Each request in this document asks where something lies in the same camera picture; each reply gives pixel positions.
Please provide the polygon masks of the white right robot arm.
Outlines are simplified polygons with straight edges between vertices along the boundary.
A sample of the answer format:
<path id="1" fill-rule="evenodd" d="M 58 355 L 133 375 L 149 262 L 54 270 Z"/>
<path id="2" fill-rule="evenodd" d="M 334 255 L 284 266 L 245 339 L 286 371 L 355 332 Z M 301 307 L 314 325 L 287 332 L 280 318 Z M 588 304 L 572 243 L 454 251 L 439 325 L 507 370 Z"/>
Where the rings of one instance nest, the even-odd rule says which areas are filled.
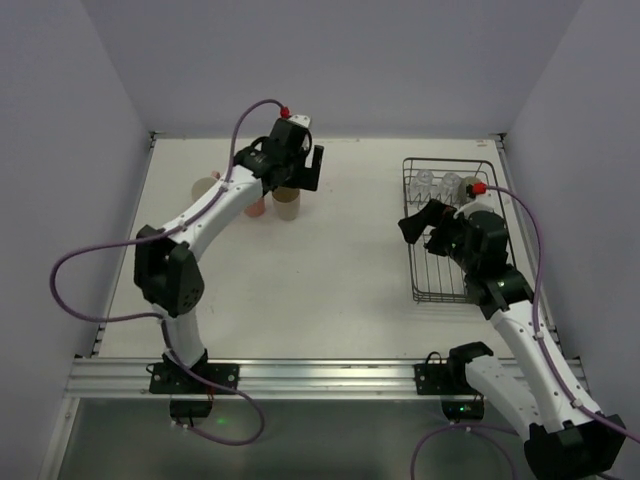
<path id="1" fill-rule="evenodd" d="M 581 479 L 609 470 L 625 441 L 624 424 L 606 416 L 566 363 L 538 312 L 535 292 L 508 260 L 505 220 L 475 199 L 457 209 L 438 200 L 399 220 L 408 244 L 429 236 L 426 250 L 453 260 L 467 296 L 509 347 L 525 378 L 504 372 L 481 342 L 453 348 L 454 381 L 480 393 L 523 442 L 538 479 Z"/>

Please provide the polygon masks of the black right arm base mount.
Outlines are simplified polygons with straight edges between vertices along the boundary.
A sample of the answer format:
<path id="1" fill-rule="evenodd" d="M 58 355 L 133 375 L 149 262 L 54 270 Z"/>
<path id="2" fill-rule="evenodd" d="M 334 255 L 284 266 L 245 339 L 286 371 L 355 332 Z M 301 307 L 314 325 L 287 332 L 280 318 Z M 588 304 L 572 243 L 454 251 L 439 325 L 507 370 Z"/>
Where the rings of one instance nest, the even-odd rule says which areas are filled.
<path id="1" fill-rule="evenodd" d="M 419 396 L 438 396 L 445 418 L 454 423 L 484 418 L 484 396 L 466 380 L 465 367 L 477 357 L 494 355 L 483 342 L 472 342 L 449 351 L 448 357 L 430 352 L 413 365 L 414 384 Z"/>

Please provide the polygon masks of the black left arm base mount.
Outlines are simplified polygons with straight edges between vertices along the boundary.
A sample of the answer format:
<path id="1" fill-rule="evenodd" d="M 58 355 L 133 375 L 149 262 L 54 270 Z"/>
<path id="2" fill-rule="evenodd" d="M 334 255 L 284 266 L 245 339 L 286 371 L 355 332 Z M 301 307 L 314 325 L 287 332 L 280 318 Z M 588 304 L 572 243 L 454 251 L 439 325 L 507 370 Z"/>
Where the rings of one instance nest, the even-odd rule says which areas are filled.
<path id="1" fill-rule="evenodd" d="M 148 364 L 149 392 L 155 395 L 206 396 L 205 400 L 175 400 L 169 402 L 169 415 L 175 422 L 194 426 L 204 421 L 213 410 L 216 393 L 230 395 L 236 389 L 240 366 L 236 363 L 209 363 L 207 354 L 187 373 L 166 354 L 160 362 Z"/>

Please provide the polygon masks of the matte pink tumbler cup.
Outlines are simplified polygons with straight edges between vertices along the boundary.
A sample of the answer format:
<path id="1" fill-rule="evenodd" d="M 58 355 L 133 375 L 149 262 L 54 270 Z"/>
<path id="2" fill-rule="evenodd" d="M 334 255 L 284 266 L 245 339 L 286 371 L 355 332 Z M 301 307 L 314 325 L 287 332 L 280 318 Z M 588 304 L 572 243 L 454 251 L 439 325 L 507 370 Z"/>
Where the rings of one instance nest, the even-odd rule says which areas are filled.
<path id="1" fill-rule="evenodd" d="M 266 211 L 265 198 L 261 197 L 259 200 L 255 201 L 248 207 L 244 209 L 244 213 L 246 216 L 250 218 L 258 218 L 262 216 Z"/>

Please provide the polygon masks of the beige cream cup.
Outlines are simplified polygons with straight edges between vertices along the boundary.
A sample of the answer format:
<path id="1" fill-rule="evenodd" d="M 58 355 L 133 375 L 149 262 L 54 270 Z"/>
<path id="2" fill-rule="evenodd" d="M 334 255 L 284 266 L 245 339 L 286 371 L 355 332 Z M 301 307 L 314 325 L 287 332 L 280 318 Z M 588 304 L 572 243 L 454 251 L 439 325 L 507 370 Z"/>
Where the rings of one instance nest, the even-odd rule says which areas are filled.
<path id="1" fill-rule="evenodd" d="M 284 221 L 297 218 L 300 209 L 300 190 L 297 188 L 278 187 L 272 192 L 276 215 Z"/>

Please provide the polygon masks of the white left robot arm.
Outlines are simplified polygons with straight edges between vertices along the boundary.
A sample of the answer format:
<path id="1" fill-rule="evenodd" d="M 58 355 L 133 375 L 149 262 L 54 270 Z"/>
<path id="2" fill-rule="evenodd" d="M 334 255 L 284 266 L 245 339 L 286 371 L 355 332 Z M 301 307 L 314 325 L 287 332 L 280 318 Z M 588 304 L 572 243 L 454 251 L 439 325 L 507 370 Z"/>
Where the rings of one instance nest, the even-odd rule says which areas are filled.
<path id="1" fill-rule="evenodd" d="M 324 148 L 313 142 L 312 120 L 294 114 L 277 119 L 266 136 L 232 149 L 223 176 L 182 214 L 136 235 L 133 280 L 161 327 L 163 360 L 184 376 L 204 381 L 207 350 L 196 306 L 205 281 L 201 257 L 246 208 L 280 187 L 314 191 Z"/>

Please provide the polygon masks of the glossy pink handled mug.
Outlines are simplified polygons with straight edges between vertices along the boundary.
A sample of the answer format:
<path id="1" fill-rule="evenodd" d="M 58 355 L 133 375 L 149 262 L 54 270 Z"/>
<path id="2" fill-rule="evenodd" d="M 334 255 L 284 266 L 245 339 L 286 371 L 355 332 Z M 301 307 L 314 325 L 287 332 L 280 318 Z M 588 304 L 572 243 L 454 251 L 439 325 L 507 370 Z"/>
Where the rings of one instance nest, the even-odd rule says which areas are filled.
<path id="1" fill-rule="evenodd" d="M 197 202 L 206 194 L 221 178 L 221 173 L 212 171 L 208 176 L 199 178 L 191 187 L 191 201 Z"/>

